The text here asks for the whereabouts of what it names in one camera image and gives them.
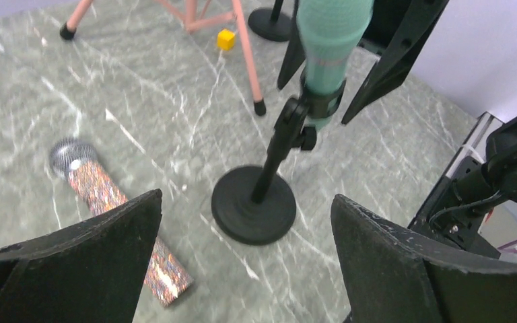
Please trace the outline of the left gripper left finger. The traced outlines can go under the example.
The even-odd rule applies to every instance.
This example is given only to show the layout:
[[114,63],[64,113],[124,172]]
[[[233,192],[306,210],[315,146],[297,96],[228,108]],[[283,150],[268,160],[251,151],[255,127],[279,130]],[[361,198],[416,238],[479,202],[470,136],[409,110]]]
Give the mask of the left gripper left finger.
[[0,322],[131,322],[162,191],[0,249]]

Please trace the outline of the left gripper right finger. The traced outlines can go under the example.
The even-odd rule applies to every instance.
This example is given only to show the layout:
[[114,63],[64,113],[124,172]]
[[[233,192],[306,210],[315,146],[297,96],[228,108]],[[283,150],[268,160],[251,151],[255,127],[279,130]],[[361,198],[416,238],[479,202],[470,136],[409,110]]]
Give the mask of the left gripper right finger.
[[347,322],[517,322],[517,263],[441,244],[342,194],[331,225]]

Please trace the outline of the black round-base mic stand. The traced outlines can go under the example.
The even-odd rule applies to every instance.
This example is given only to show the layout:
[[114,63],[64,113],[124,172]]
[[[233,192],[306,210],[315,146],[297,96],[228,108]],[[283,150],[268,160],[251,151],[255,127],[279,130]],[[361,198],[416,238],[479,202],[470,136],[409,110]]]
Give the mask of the black round-base mic stand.
[[272,8],[253,10],[247,19],[248,27],[257,36],[273,42],[287,42],[290,37],[291,18],[282,12],[283,0],[275,0]]
[[264,165],[234,168],[213,189],[212,216],[237,242],[264,246],[291,229],[296,199],[277,171],[292,149],[315,148],[318,125],[328,120],[341,103],[345,69],[308,65],[300,81],[300,96],[288,99],[275,123]]

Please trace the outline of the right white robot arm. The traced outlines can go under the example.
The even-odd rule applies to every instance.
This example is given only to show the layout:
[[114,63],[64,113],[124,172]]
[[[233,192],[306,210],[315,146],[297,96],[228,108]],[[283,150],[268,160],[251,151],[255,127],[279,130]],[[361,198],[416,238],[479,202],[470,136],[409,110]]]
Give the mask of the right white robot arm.
[[[347,124],[402,85],[446,6],[446,1],[296,1],[277,85],[285,87],[303,68],[301,99],[309,117],[330,118],[340,106],[353,49],[375,52],[379,60],[349,104],[342,119]],[[441,178],[412,225],[464,231],[503,202],[517,202],[517,117],[487,137],[485,153],[484,163],[461,177]]]

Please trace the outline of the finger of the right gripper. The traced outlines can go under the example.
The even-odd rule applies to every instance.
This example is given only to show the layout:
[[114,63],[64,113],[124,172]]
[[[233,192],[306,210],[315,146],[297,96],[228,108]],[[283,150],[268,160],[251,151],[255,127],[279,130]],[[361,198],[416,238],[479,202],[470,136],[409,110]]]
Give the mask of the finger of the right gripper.
[[277,88],[282,90],[296,74],[297,70],[305,61],[304,49],[300,40],[300,34],[297,27],[297,14],[300,1],[294,1],[294,10],[291,17],[291,28],[289,34],[289,42],[283,58],[283,62],[277,78]]
[[379,56],[346,110],[348,124],[366,106],[403,84],[447,1],[376,1],[360,46]]

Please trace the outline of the mint green microphone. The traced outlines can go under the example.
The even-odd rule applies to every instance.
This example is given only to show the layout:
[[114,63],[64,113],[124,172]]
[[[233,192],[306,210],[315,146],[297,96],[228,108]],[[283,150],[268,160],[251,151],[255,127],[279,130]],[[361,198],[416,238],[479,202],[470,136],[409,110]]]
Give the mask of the mint green microphone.
[[337,110],[348,59],[372,18],[372,0],[301,1],[296,23],[306,66],[304,91],[311,97],[306,125],[317,131]]

